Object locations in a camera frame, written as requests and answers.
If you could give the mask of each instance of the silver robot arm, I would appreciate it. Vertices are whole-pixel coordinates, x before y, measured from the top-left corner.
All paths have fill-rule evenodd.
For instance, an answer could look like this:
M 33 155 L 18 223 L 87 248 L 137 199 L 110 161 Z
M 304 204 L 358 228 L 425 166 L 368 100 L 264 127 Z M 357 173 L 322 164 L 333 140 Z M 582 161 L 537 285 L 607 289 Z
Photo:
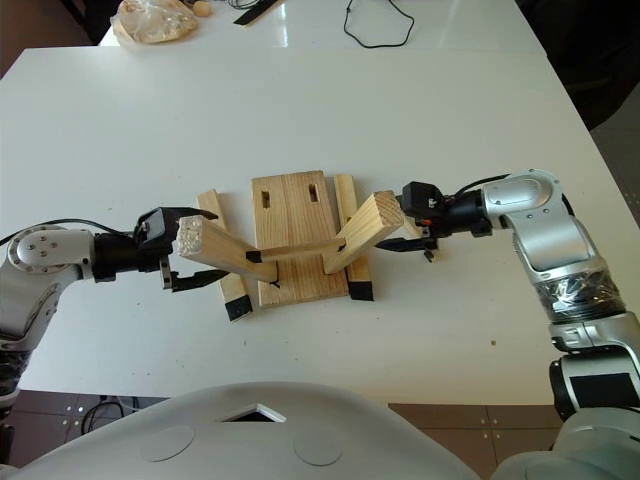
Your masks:
M 203 210 L 163 207 L 142 215 L 132 233 L 109 229 L 110 233 L 94 235 L 43 224 L 8 239 L 7 258 L 0 267 L 0 420 L 11 412 L 31 353 L 57 311 L 60 295 L 74 281 L 105 282 L 121 272 L 160 271 L 163 288 L 178 292 L 209 285 L 227 274 L 207 270 L 180 278 L 171 271 L 168 256 L 177 222 L 189 215 L 216 218 Z
M 640 407 L 640 325 L 626 311 L 560 181 L 534 169 L 503 177 L 450 196 L 434 185 L 408 184 L 399 200 L 423 227 L 423 238 L 378 246 L 425 250 L 432 259 L 439 238 L 513 230 L 516 251 L 551 321 L 551 341 L 567 353 L 549 368 L 559 415 L 566 420 L 585 407 Z M 482 186 L 469 190 L 476 185 Z
M 62 292 L 91 278 L 93 234 L 41 225 L 15 235 L 0 267 L 0 417 L 18 396 L 18 381 L 56 312 Z

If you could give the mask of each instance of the white tabletop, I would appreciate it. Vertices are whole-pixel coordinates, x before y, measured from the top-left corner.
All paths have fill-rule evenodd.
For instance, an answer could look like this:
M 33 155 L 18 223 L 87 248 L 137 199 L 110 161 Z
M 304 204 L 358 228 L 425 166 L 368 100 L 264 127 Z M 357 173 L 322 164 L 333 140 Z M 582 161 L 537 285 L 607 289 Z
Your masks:
M 244 12 L 211 1 L 214 15 L 184 42 L 216 55 L 230 46 L 359 47 L 342 31 L 348 0 L 284 0 L 248 27 L 234 25 Z M 403 48 L 544 53 L 513 0 L 397 0 L 416 22 Z M 349 29 L 367 43 L 401 41 L 409 21 L 387 0 L 355 0 Z M 109 30 L 101 45 L 119 45 Z
M 544 56 L 414 52 L 26 51 L 0 82 L 2 231 L 71 216 L 127 229 L 216 188 L 251 241 L 252 177 L 351 173 L 364 198 L 538 167 L 562 179 L 637 311 L 640 232 Z M 550 402 L 559 352 L 510 233 L 441 245 L 435 264 L 372 251 L 373 303 L 344 297 L 233 324 L 215 285 L 171 294 L 157 273 L 78 282 L 22 387 L 168 396 L 295 380 L 381 401 Z

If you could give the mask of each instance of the black wire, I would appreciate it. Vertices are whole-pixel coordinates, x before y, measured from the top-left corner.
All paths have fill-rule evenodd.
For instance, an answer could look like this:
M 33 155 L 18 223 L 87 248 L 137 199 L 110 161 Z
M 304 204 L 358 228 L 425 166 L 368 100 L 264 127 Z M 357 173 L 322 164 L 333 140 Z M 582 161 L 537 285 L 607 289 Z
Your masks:
M 235 8 L 236 10 L 249 10 L 254 5 L 260 3 L 261 0 L 250 0 L 247 3 L 240 3 L 239 0 L 227 0 L 227 3 L 231 8 Z
M 347 30 L 347 22 L 349 21 L 349 14 L 351 13 L 351 4 L 353 3 L 353 0 L 349 0 L 349 4 L 347 5 L 347 13 L 344 16 L 344 25 L 342 26 L 342 30 L 344 30 L 344 33 L 346 33 L 351 38 L 353 38 L 363 48 L 394 48 L 394 47 L 402 47 L 403 45 L 405 45 L 407 43 L 407 41 L 409 40 L 409 35 L 411 35 L 411 30 L 413 29 L 413 24 L 416 23 L 416 19 L 413 18 L 411 15 L 408 15 L 405 12 L 403 12 L 402 10 L 400 10 L 398 8 L 398 6 L 395 3 L 393 3 L 392 0 L 387 0 L 387 1 L 391 4 L 391 6 L 393 8 L 396 9 L 396 11 L 400 15 L 402 15 L 403 17 L 408 18 L 409 20 L 411 20 L 411 25 L 409 25 L 409 29 L 407 30 L 407 35 L 404 37 L 404 40 L 402 42 L 400 42 L 400 43 L 382 43 L 380 45 L 367 45 L 366 43 L 363 43 L 358 37 L 356 37 L 353 33 L 351 33 L 349 30 Z
M 114 235 L 123 235 L 125 237 L 129 236 L 126 232 L 121 232 L 119 230 L 114 230 L 113 228 L 106 227 L 104 225 L 99 224 L 98 222 L 94 222 L 93 220 L 84 220 L 82 218 L 61 218 L 58 220 L 48 220 L 46 222 L 38 223 L 37 225 L 32 225 L 30 227 L 25 227 L 22 230 L 18 230 L 17 232 L 12 233 L 11 235 L 4 237 L 0 240 L 0 247 L 15 237 L 18 233 L 23 230 L 28 230 L 29 228 L 36 228 L 40 225 L 58 225 L 60 223 L 80 223 L 82 225 L 91 225 L 92 227 L 99 228 L 100 230 L 104 230 L 105 232 L 112 233 Z
M 458 190 L 456 193 L 453 194 L 453 197 L 457 198 L 460 195 L 462 195 L 464 192 L 469 190 L 470 188 L 477 187 L 478 185 L 482 185 L 483 183 L 495 182 L 496 180 L 502 180 L 503 178 L 507 178 L 508 176 L 509 176 L 509 174 L 505 173 L 504 175 L 496 175 L 495 177 L 489 177 L 489 178 L 483 178 L 482 180 L 476 180 L 475 182 L 470 183 L 469 185 L 465 185 L 464 187 L 462 187 L 460 190 Z
M 120 418 L 124 417 L 124 409 L 122 408 L 122 405 L 120 405 L 120 403 L 114 402 L 114 401 L 100 402 L 97 405 L 94 405 L 93 407 L 91 407 L 89 410 L 87 410 L 87 413 L 85 413 L 84 417 L 82 417 L 82 423 L 80 424 L 80 434 L 81 435 L 85 435 L 85 434 L 89 433 L 90 431 L 92 431 L 93 427 L 94 427 L 95 420 L 96 420 L 96 418 L 95 418 L 96 412 L 100 408 L 108 407 L 110 405 L 117 405 L 118 408 L 120 409 Z M 87 421 L 89 420 L 89 417 L 91 417 L 91 421 L 89 422 L 89 429 L 87 429 Z
M 564 203 L 564 206 L 567 207 L 567 213 L 572 217 L 575 217 L 576 215 L 575 213 L 573 213 L 573 207 L 569 203 L 569 199 L 564 193 L 562 194 L 562 203 Z

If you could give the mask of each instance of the rectangular slot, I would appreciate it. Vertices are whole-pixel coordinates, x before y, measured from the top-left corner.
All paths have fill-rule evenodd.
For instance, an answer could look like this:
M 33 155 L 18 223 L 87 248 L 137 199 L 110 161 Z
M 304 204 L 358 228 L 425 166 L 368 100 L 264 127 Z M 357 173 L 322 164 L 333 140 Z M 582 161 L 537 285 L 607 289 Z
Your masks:
M 318 202 L 318 192 L 316 191 L 316 186 L 313 183 L 309 185 L 309 196 L 313 203 Z
M 271 199 L 269 198 L 269 192 L 262 191 L 262 208 L 269 208 L 271 206 Z

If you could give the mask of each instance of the wooden plank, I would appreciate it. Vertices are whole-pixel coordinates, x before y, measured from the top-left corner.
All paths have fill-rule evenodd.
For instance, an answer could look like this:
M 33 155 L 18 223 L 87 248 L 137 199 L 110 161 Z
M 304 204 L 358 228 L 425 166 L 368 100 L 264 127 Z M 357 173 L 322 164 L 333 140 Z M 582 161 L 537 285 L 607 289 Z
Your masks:
M 254 178 L 251 180 L 251 191 L 258 249 L 336 237 L 326 180 L 321 171 Z M 280 288 L 259 284 L 261 306 L 300 303 L 347 294 L 344 272 L 325 275 L 320 255 L 276 263 Z
M 338 174 L 333 177 L 338 201 L 338 217 L 340 228 L 343 228 L 358 210 L 353 177 L 348 174 Z M 347 282 L 349 295 L 353 300 L 373 301 L 373 283 L 369 272 L 369 261 L 366 255 L 356 258 L 347 265 Z
M 347 244 L 344 238 L 332 238 L 319 242 L 303 243 L 290 247 L 265 248 L 247 252 L 247 259 L 255 263 L 276 262 L 287 258 L 304 257 L 306 255 L 318 255 L 325 252 L 337 252 Z
M 338 233 L 339 238 L 347 241 L 346 247 L 322 255 L 325 273 L 342 270 L 403 223 L 402 210 L 393 192 L 375 192 Z
M 201 193 L 197 197 L 197 203 L 198 208 L 218 215 L 218 218 L 210 221 L 218 225 L 224 231 L 229 232 L 227 220 L 224 212 L 222 211 L 220 199 L 218 198 L 218 192 L 215 190 L 209 190 Z M 224 306 L 227 309 L 229 320 L 237 320 L 238 318 L 253 311 L 251 298 L 247 291 L 247 285 L 240 275 L 237 273 L 230 273 L 226 277 L 220 279 L 218 284 L 220 285 L 220 292 L 222 293 L 222 299 L 224 300 Z
M 422 238 L 422 229 L 416 225 L 415 219 L 406 216 L 404 212 L 402 212 L 402 217 L 404 221 L 403 226 L 409 239 L 415 240 Z
M 273 263 L 253 263 L 246 259 L 246 252 L 255 250 L 255 247 L 233 237 L 201 215 L 180 219 L 176 243 L 177 254 L 189 260 L 261 282 L 274 282 L 278 278 Z

